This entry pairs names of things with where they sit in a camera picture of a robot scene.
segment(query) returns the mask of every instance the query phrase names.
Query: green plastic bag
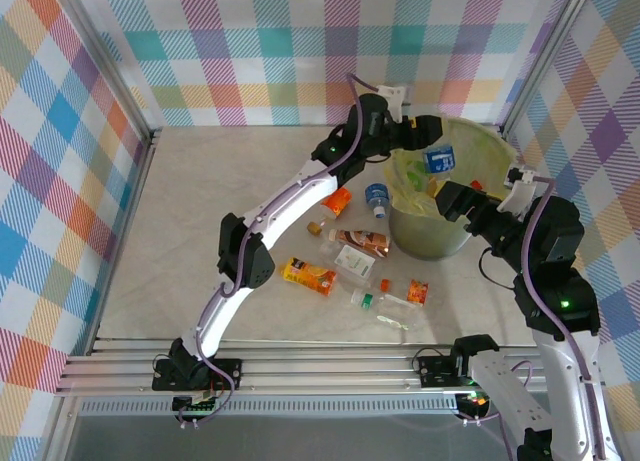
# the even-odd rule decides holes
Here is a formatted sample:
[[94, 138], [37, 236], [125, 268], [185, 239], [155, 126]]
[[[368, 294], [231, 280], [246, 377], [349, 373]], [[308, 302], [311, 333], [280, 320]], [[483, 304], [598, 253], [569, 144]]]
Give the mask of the green plastic bag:
[[[462, 118], [443, 120], [445, 136], [456, 160], [451, 181], [470, 185], [477, 181], [483, 191], [504, 198], [503, 182], [517, 152], [495, 132]], [[385, 169], [391, 205], [406, 214], [442, 219], [435, 200], [427, 194], [431, 174], [427, 173], [422, 151], [395, 150]]]

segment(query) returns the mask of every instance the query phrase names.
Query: plaid wall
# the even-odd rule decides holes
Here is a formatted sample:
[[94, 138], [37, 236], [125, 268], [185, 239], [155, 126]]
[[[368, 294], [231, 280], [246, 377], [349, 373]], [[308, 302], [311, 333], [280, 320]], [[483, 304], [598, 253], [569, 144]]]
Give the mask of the plaid wall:
[[84, 0], [152, 126], [336, 124], [346, 71], [499, 121], [564, 0]]
[[35, 456], [142, 153], [56, 0], [0, 0], [0, 460]]
[[640, 452], [640, 0], [589, 0], [515, 129], [580, 208], [578, 265], [602, 316], [601, 366]]

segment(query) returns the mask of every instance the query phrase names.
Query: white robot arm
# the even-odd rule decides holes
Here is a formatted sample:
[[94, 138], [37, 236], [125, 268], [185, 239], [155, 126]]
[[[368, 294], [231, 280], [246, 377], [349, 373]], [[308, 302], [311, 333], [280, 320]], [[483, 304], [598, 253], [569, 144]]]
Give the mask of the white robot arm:
[[[212, 366], [211, 358], [226, 327], [240, 304], [274, 271], [269, 250], [282, 233], [305, 211], [361, 172], [368, 157], [386, 155], [396, 148], [424, 149], [441, 135], [440, 118], [420, 116], [409, 122], [405, 117], [395, 122], [384, 98], [362, 95], [348, 122], [318, 145], [312, 159], [290, 183], [242, 218], [227, 215], [221, 226], [220, 274], [215, 293], [197, 327], [176, 340], [169, 353], [185, 379], [194, 380], [190, 386], [195, 389], [203, 379], [208, 382], [208, 366]], [[515, 183], [523, 173], [516, 169], [509, 175]], [[507, 369], [492, 340], [492, 345], [475, 346], [470, 352], [457, 349], [465, 343], [456, 340], [450, 358], [457, 375], [478, 383], [493, 401], [519, 443], [519, 460], [620, 459], [611, 438], [597, 370], [600, 322], [595, 295], [571, 268], [584, 233], [575, 206], [561, 198], [547, 198], [544, 203], [549, 201], [550, 206], [538, 213], [534, 202], [521, 221], [522, 203], [514, 215], [501, 200], [452, 182], [445, 184], [436, 201], [446, 219], [455, 221], [460, 215], [469, 218], [466, 229], [484, 237], [492, 254], [505, 259], [519, 273], [514, 280], [515, 300], [541, 353], [552, 416]], [[525, 232], [530, 222], [535, 232], [533, 228], [531, 233]], [[531, 269], [522, 266], [523, 244]], [[529, 272], [533, 273], [531, 279], [525, 279]], [[529, 281], [535, 285], [536, 296], [539, 293], [539, 302], [527, 286]], [[562, 330], [558, 330], [554, 318], [563, 324]], [[571, 343], [577, 344], [577, 355]], [[588, 364], [586, 373], [579, 357]]]

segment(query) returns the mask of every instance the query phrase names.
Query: trash bin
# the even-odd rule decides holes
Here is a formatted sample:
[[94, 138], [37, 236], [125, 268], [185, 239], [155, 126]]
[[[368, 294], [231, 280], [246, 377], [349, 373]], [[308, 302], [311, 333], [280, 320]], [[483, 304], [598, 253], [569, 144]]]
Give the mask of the trash bin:
[[[456, 165], [451, 181], [470, 185], [474, 180], [483, 191], [506, 197], [503, 181], [516, 151], [495, 132], [472, 121], [449, 118], [448, 136]], [[469, 239], [468, 222], [446, 221], [438, 213], [435, 199], [427, 194], [430, 178], [421, 151], [396, 150], [385, 168], [391, 192], [389, 229], [395, 244], [418, 259], [434, 259], [455, 254]]]

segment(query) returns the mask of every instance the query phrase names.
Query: orange packet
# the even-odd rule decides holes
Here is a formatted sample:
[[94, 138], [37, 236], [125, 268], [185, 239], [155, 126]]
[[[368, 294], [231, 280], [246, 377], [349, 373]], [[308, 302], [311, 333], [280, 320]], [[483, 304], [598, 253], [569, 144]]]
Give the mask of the orange packet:
[[421, 283], [412, 279], [409, 283], [409, 292], [407, 293], [407, 301], [422, 304], [427, 301], [427, 293], [429, 292], [429, 284]]
[[289, 258], [287, 264], [280, 268], [280, 273], [285, 281], [301, 284], [324, 296], [329, 296], [336, 280], [335, 271], [313, 266], [298, 258]]
[[343, 186], [322, 202], [323, 213], [331, 219], [336, 219], [347, 207], [349, 201], [351, 201], [351, 193]]

